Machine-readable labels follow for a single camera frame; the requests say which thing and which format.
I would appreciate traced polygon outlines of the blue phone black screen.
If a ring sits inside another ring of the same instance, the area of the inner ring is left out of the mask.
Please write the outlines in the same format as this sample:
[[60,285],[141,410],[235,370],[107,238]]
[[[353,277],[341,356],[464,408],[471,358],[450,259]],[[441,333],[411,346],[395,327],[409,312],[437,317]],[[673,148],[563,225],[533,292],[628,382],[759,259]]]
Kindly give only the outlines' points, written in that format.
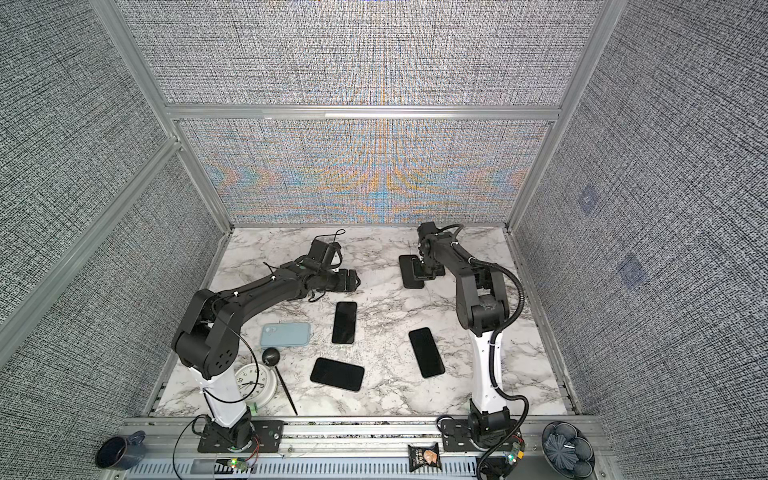
[[445,373],[445,367],[431,330],[428,327],[412,330],[408,337],[423,378]]

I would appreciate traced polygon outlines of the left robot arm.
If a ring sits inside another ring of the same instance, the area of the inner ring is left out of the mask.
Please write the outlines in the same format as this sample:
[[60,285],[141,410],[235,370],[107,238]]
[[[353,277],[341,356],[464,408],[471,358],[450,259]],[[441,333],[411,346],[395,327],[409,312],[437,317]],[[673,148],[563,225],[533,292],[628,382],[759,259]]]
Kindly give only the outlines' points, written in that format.
[[353,269],[324,268],[299,258],[241,287],[197,291],[171,346],[193,372],[215,424],[231,429],[248,413],[233,370],[247,321],[283,301],[304,299],[312,292],[354,292],[360,285]]

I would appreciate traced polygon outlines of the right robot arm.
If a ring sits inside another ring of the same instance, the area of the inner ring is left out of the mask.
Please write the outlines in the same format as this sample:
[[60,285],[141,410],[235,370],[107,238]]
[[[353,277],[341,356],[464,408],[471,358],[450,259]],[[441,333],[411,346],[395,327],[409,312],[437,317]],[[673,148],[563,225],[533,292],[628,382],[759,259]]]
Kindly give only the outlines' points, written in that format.
[[521,281],[509,269],[483,261],[459,242],[459,224],[418,226],[418,251],[423,280],[449,272],[456,284],[456,315],[471,340],[473,387],[468,425],[472,442],[489,449],[520,427],[509,404],[521,401],[502,387],[503,332],[521,315],[525,294]]

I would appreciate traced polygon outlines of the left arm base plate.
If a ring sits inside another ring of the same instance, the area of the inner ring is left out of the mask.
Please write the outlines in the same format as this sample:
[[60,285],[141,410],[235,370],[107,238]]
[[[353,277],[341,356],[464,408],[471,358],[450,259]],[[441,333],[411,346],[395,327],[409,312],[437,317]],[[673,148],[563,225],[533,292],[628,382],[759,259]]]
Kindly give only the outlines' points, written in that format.
[[210,421],[200,434],[198,453],[277,453],[285,423],[280,420],[242,420],[232,428]]

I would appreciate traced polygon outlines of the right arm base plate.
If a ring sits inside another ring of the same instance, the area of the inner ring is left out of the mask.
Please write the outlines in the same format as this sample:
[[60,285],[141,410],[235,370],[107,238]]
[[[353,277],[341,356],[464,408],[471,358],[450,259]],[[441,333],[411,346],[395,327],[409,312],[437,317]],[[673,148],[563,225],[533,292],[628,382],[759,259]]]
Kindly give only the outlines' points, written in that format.
[[437,421],[437,427],[446,452],[485,451],[508,434],[505,430],[482,433],[478,428],[473,429],[466,418],[441,418]]

